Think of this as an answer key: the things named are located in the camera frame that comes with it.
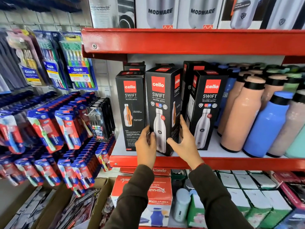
dark brown sleeve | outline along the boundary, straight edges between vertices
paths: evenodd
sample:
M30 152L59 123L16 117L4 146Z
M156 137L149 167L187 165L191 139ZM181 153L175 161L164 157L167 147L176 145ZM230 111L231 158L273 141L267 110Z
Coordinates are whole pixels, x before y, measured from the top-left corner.
M204 205L209 229L253 229L208 165L198 166L189 179Z
M148 166L138 165L103 229L138 228L142 212L148 204L147 192L154 178L153 171Z

light blue bottle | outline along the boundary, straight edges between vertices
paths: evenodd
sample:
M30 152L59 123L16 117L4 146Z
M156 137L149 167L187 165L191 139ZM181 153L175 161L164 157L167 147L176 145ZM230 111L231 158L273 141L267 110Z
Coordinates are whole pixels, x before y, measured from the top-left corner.
M286 121L286 111L292 97L292 92L274 92L265 109L258 114L255 120L242 149L245 154L258 158L266 155Z
M301 129L285 155L288 158L305 158L305 126Z
M228 94L231 91L231 89L233 88L239 72L240 72L239 68L231 67L231 68L227 69L227 74L229 75L229 78L227 80L226 87L224 88L224 94L223 94L221 102L220 102L218 117L216 119L216 122L214 123L215 128L218 128L218 124L219 124L221 116L224 112L224 108L226 107Z

silver bottle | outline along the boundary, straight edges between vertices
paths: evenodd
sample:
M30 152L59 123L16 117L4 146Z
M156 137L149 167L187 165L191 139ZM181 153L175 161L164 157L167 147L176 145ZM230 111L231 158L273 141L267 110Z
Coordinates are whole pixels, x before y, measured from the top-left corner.
M189 9L190 27L202 29L203 25L213 25L217 5L218 0L191 0Z
M162 109L156 108L156 117L153 122L153 131L156 136L157 151L165 154L166 152L166 128L165 123L161 119Z
M230 26L232 29L248 29L260 0L237 0Z
M119 8L117 0L89 0L94 28L118 28Z
M291 30L305 0L276 0L267 29Z
M204 108L202 112L202 117L198 120L196 124L194 137L197 149L202 149L206 145L208 132L210 129L210 119L208 118L210 112L210 108Z
M162 29L173 25L175 0L146 0L147 23L150 28Z

white bottle cap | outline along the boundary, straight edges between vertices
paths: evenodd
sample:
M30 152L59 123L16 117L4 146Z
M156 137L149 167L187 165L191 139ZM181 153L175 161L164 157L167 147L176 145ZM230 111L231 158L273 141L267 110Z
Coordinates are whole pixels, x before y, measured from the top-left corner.
M202 113L210 113L211 109L210 108L204 108Z
M163 114L162 109L156 108L156 113Z
M188 205L191 201L191 196L189 195L189 192L184 189L178 189L176 192L176 200L183 205Z

